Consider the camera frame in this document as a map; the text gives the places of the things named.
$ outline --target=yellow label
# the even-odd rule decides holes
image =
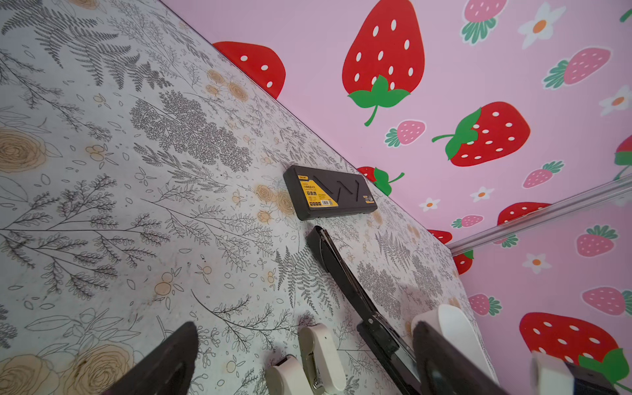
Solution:
[[[338,207],[338,203],[322,190],[313,180],[301,181],[307,204],[312,208]]]

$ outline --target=floral tablecloth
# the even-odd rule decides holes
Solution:
[[[371,186],[373,214],[301,222],[290,164],[352,172],[161,3],[0,0],[0,381],[98,394],[183,322],[191,395],[266,394],[327,324],[345,394],[397,390],[305,245],[334,237],[391,324],[440,303],[476,326],[449,250]]]

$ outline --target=orange flower center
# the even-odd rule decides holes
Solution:
[[[536,34],[540,33],[542,30],[544,30],[546,26],[547,26],[547,22],[544,19],[539,21],[533,27],[533,33],[536,33]]]

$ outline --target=strawberry wallpaper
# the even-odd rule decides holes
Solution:
[[[164,2],[452,242],[632,172],[628,0]]]
[[[531,351],[598,370],[619,393],[632,393],[630,219],[632,194],[457,259],[509,393],[529,393]]]

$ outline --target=red strawberry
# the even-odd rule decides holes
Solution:
[[[488,298],[487,295],[479,293],[478,295],[470,296],[468,300],[472,310],[479,315],[487,315],[489,313],[493,317],[499,314],[502,309],[500,301],[494,299],[493,296]]]
[[[273,98],[285,84],[285,66],[272,49],[245,42],[221,41],[213,46]]]
[[[474,166],[516,152],[531,134],[520,112],[509,103],[494,102],[463,118],[453,135],[437,136],[432,142],[452,137],[446,145],[455,166]]]
[[[437,239],[439,239],[439,241],[443,244],[448,243],[450,240],[452,240],[452,233],[450,232],[445,232],[445,231],[431,231],[430,229],[428,229],[428,232],[430,232],[430,234],[432,236],[435,236]]]
[[[607,253],[614,248],[613,240],[619,237],[614,229],[605,225],[595,225],[592,229],[586,229],[588,234],[577,238],[577,253],[582,257],[595,257]]]
[[[357,170],[359,172],[361,172],[362,175],[364,175],[364,177],[368,178],[368,180],[371,181],[372,183],[377,181],[375,179],[375,168],[374,167],[370,167],[370,166],[358,167]]]
[[[423,121],[415,121],[409,119],[399,123],[397,129],[393,128],[386,133],[384,142],[393,148],[401,145],[408,145],[414,142],[426,130],[426,124]]]
[[[518,245],[518,238],[515,234],[510,234],[504,239],[496,240],[494,244],[500,244],[503,248],[511,248],[514,245]]]
[[[545,163],[542,169],[532,171],[526,178],[525,183],[522,184],[523,188],[533,188],[550,180],[553,174],[559,173],[564,167],[563,161],[552,161]]]
[[[577,52],[570,61],[564,59],[549,70],[549,75],[542,80],[544,89],[558,89],[562,85],[572,85],[588,78],[601,69],[610,60],[611,52],[605,48],[584,48]]]
[[[579,357],[604,360],[617,342],[589,322],[548,313],[528,313],[520,320],[520,334],[530,351],[539,351],[579,365]]]
[[[610,315],[626,312],[632,315],[632,291],[619,291],[613,287],[600,287],[581,294],[591,307]]]
[[[621,175],[628,169],[628,167],[632,166],[632,136],[623,140],[623,143],[619,144],[617,147],[617,150],[614,153],[614,164],[625,166],[614,178],[614,181],[616,181],[621,178]]]
[[[514,203],[498,214],[498,225],[509,222],[513,219],[520,218],[534,211],[548,207],[548,203],[521,202]]]
[[[453,228],[469,228],[483,220],[482,216],[464,216],[452,222]]]
[[[461,30],[463,42],[470,45],[487,38],[487,34],[496,27],[494,18],[507,4],[507,0],[470,0],[463,10],[463,18],[468,23]]]
[[[454,264],[456,265],[456,271],[459,274],[463,274],[472,267],[474,262],[474,250],[465,251],[454,257]]]
[[[343,64],[343,85],[355,104],[392,107],[422,80],[422,34],[408,0],[380,0],[368,14]]]

